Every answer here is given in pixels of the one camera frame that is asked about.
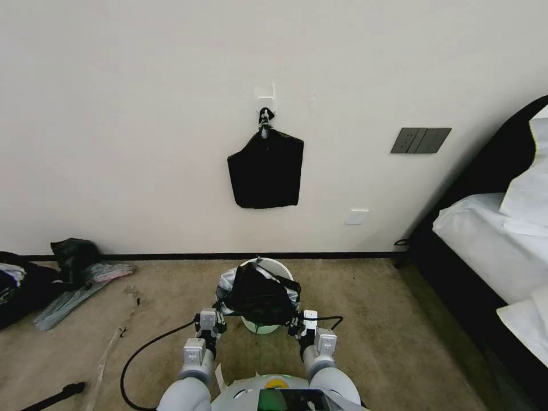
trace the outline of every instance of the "metal hook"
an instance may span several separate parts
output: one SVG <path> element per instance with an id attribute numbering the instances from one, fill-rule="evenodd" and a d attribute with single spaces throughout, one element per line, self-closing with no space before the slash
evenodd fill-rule
<path id="1" fill-rule="evenodd" d="M 271 127 L 270 120 L 273 119 L 275 114 L 268 109 L 268 107 L 264 107 L 260 111 L 259 116 L 259 130 L 261 130 L 261 137 L 267 138 L 268 137 L 268 129 Z"/>

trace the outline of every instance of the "baseboard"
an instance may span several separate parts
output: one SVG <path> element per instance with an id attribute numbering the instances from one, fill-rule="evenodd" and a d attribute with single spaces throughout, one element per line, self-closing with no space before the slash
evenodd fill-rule
<path id="1" fill-rule="evenodd" d="M 398 258 L 398 251 L 385 252 L 282 252 L 282 253 L 183 253 L 183 254 L 105 254 L 109 261 L 146 261 L 146 260 L 247 260 L 256 256 L 274 259 L 370 259 Z M 26 255 L 29 261 L 55 261 L 53 255 Z"/>

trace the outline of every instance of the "floor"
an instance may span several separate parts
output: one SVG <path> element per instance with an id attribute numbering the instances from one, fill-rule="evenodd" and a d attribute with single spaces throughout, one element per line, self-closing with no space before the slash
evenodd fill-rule
<path id="1" fill-rule="evenodd" d="M 210 306 L 220 274 L 239 261 L 140 261 L 54 329 L 34 328 L 32 316 L 0 331 L 2 409 L 16 411 L 71 382 L 89 388 L 51 411 L 129 410 L 120 372 L 146 341 L 190 321 Z M 343 315 L 337 327 L 337 366 L 374 411 L 498 410 L 498 394 L 483 358 L 413 267 L 397 271 L 387 259 L 283 260 L 302 286 L 301 306 Z M 135 304 L 135 292 L 141 304 Z M 122 338 L 117 331 L 127 327 Z M 237 318 L 218 347 L 227 383 L 261 374 L 303 376 L 299 347 L 278 329 L 253 335 Z M 154 407 L 181 367 L 181 348 L 194 330 L 147 348 L 126 378 L 129 397 Z M 102 383 L 98 366 L 108 350 Z M 213 396 L 218 394 L 212 385 Z"/>

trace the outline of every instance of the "trash can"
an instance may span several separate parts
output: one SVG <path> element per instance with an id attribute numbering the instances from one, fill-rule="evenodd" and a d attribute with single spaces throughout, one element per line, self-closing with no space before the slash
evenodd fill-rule
<path id="1" fill-rule="evenodd" d="M 257 259 L 250 259 L 247 260 L 245 263 L 241 265 L 245 265 L 247 263 L 252 263 L 256 261 Z M 272 274 L 278 275 L 280 277 L 284 277 L 290 280 L 293 280 L 293 276 L 289 272 L 286 266 L 284 266 L 281 262 L 270 259 L 270 258 L 262 258 L 261 257 L 261 263 L 260 266 L 263 267 L 265 270 L 270 271 Z M 270 334 L 273 332 L 276 328 L 279 327 L 279 325 L 261 325 L 257 326 L 255 323 L 252 323 L 251 321 L 246 320 L 244 317 L 241 318 L 241 320 L 244 322 L 244 325 L 247 327 L 248 330 L 250 330 L 253 334 Z"/>

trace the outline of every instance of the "white bedsheet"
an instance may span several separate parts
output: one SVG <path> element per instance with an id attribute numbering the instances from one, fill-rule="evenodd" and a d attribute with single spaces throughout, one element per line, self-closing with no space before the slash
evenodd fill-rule
<path id="1" fill-rule="evenodd" d="M 530 300 L 499 308 L 505 326 L 530 352 L 548 366 L 548 287 L 533 292 Z"/>
<path id="2" fill-rule="evenodd" d="M 499 318 L 548 366 L 548 227 L 500 214 L 501 200 L 462 199 L 440 212 L 433 230 L 510 304 L 497 310 Z"/>
<path id="3" fill-rule="evenodd" d="M 478 194 L 440 211 L 434 232 L 508 304 L 548 285 L 548 228 L 498 212 L 503 194 Z"/>

